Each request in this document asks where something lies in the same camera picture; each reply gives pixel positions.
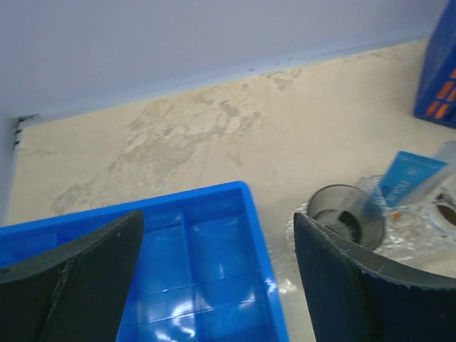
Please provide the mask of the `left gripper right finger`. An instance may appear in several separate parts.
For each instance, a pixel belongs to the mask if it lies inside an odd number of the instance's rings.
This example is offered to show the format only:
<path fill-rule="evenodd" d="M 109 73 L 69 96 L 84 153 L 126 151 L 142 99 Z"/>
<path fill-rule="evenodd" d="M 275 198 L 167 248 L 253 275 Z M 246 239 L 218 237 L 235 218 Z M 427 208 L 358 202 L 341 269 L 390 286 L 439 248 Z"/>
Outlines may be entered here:
<path fill-rule="evenodd" d="M 294 241 L 317 341 L 454 341 L 455 279 L 397 263 L 301 213 Z"/>

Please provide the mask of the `dark smoked plastic cup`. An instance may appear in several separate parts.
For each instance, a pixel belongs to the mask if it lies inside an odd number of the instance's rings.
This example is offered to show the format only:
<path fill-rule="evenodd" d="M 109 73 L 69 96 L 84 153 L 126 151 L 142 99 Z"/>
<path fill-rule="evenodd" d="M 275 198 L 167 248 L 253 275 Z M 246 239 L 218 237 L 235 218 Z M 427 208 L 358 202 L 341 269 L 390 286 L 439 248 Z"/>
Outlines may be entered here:
<path fill-rule="evenodd" d="M 373 196 L 351 185 L 329 185 L 315 192 L 307 216 L 366 249 L 377 249 L 385 235 L 385 218 Z"/>

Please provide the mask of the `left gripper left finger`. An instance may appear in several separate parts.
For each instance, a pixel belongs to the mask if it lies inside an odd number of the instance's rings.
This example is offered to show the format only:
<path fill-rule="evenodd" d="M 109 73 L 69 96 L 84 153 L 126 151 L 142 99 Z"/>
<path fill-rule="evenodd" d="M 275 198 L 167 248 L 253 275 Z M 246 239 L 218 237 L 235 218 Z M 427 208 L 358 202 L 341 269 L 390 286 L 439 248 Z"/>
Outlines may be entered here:
<path fill-rule="evenodd" d="M 142 240 L 133 211 L 1 268 L 1 340 L 114 341 Z"/>

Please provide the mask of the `white toothpaste tube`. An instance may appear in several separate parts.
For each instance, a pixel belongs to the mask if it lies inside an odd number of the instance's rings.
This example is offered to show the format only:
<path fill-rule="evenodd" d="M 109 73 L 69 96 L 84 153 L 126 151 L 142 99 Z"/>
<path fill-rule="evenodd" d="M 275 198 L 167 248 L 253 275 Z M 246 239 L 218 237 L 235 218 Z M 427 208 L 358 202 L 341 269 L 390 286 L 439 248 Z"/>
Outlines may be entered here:
<path fill-rule="evenodd" d="M 399 202 L 399 206 L 422 202 L 455 174 L 455 141 L 441 144 L 431 160 L 434 168 L 430 175 L 415 186 L 411 193 Z"/>

